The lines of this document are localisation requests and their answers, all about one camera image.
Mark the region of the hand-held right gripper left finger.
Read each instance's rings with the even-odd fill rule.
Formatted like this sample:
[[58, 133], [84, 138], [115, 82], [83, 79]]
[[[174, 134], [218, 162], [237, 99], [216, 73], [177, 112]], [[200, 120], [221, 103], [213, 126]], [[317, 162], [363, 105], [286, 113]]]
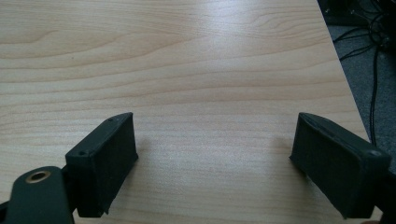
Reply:
[[131, 112], [104, 120], [68, 151], [66, 170], [77, 184], [78, 215], [107, 213], [137, 159]]

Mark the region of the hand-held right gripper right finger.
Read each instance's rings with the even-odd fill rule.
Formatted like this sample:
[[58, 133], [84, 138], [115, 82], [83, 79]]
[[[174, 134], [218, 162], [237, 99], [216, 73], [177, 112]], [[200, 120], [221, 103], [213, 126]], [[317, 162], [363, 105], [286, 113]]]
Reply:
[[300, 113], [290, 160], [344, 218], [392, 217], [391, 156], [335, 122]]

